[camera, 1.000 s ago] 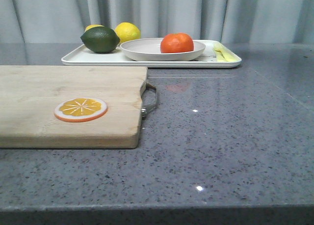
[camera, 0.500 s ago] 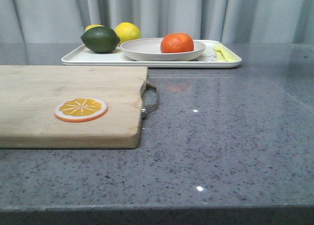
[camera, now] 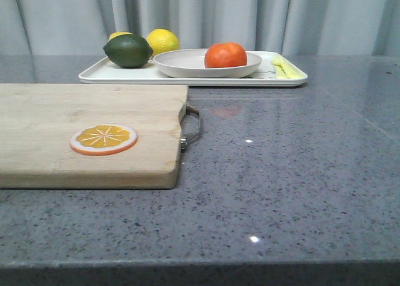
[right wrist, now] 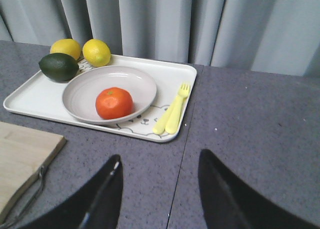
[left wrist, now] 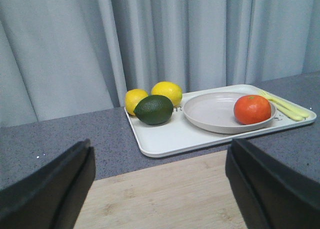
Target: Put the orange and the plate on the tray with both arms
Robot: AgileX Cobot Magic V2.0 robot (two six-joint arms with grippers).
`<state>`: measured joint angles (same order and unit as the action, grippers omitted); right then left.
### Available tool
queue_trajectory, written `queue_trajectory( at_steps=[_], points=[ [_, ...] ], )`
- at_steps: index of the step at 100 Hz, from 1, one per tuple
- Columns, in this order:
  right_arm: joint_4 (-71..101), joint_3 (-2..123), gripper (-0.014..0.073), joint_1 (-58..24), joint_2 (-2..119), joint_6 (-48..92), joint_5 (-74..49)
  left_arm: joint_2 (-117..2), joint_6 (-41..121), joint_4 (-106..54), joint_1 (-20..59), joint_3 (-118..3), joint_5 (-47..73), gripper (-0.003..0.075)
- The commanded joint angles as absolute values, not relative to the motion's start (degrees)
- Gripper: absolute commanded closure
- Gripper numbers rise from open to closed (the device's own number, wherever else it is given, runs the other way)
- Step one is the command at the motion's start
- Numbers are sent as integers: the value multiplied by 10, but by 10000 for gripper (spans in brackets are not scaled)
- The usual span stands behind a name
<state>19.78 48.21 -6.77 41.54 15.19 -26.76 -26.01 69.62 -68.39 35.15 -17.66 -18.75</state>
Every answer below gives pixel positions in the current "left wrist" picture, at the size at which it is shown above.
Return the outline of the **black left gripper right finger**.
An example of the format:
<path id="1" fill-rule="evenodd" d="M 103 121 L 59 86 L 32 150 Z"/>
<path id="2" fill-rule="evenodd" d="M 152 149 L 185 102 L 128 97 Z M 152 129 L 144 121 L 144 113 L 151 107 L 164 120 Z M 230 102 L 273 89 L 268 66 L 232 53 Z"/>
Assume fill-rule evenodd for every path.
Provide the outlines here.
<path id="1" fill-rule="evenodd" d="M 320 184 L 245 139 L 233 139 L 225 174 L 249 229 L 318 229 Z"/>

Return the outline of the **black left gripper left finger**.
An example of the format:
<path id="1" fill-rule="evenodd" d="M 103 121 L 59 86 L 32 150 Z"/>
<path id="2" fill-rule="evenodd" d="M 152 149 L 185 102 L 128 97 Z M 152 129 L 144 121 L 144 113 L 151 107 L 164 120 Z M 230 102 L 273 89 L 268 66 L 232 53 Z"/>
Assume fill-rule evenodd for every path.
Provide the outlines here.
<path id="1" fill-rule="evenodd" d="M 72 229 L 96 177 L 95 149 L 79 141 L 0 192 L 2 229 Z"/>

